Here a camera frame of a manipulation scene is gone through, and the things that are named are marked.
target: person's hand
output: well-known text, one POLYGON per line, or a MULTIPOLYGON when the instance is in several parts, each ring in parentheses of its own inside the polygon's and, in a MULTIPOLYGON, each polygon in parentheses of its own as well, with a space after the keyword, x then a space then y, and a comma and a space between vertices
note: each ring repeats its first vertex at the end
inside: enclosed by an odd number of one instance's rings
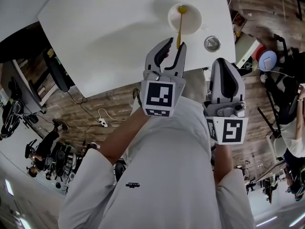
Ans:
POLYGON ((299 99, 305 98, 305 88, 302 85, 299 85, 299 91, 300 91, 299 99))

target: white t-shirt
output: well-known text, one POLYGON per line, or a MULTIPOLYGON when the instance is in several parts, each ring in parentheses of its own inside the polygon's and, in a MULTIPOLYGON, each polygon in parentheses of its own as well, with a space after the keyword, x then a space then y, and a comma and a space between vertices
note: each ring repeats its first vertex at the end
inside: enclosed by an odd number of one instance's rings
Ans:
POLYGON ((181 97, 172 118, 151 118, 127 152, 114 186, 113 166, 89 150, 71 183, 60 229, 255 228, 240 170, 215 187, 203 108, 181 97))
POLYGON ((302 137, 295 140, 296 118, 289 124, 280 127, 283 140, 290 153, 298 158, 305 157, 305 130, 302 131, 302 137))

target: spoon handle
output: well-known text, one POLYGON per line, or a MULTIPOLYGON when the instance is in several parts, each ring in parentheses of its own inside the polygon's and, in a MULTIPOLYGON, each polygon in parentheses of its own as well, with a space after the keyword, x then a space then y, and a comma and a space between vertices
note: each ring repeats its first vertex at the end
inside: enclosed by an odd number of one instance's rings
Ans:
POLYGON ((177 49, 179 49, 180 44, 181 44, 181 24, 182 24, 182 14, 180 17, 180 27, 179 27, 179 33, 178 33, 178 38, 177 38, 177 49))

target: white marker cube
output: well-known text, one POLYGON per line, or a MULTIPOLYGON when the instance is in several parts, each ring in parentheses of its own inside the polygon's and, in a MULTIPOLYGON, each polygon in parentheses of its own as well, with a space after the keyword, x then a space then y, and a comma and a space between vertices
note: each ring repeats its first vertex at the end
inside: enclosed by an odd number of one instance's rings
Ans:
POLYGON ((171 117, 174 98, 175 82, 147 81, 142 107, 146 115, 171 117))
POLYGON ((248 118, 206 117, 210 137, 218 144, 242 144, 246 133, 248 118))

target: yellow spoon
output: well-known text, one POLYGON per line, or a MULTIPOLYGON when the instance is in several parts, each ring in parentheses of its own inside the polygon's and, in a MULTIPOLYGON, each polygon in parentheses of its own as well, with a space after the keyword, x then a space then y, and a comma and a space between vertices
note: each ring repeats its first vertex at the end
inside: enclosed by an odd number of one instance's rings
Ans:
POLYGON ((180 5, 178 8, 179 13, 181 13, 181 18, 180 18, 180 27, 179 27, 179 33, 178 33, 178 38, 177 38, 177 49, 180 47, 181 43, 181 24, 182 24, 182 15, 186 13, 186 7, 183 5, 180 5))

